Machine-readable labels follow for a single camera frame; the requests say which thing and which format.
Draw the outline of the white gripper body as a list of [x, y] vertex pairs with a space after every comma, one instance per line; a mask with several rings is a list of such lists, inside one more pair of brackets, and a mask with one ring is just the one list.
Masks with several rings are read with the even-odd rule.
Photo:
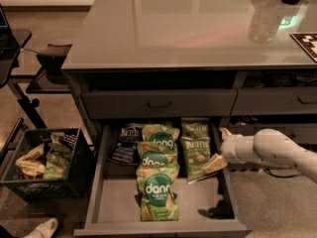
[[255, 160], [254, 137], [234, 134], [225, 136], [221, 154], [230, 164], [244, 164]]

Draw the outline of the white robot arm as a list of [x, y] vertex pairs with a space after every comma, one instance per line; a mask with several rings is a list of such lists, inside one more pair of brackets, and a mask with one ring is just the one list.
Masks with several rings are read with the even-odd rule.
[[306, 150], [286, 135], [274, 129], [262, 129], [254, 136], [232, 134], [227, 128], [222, 133], [221, 154], [214, 154], [202, 166], [204, 174], [222, 170], [228, 164], [254, 163], [269, 167], [288, 166], [317, 182], [317, 154]]

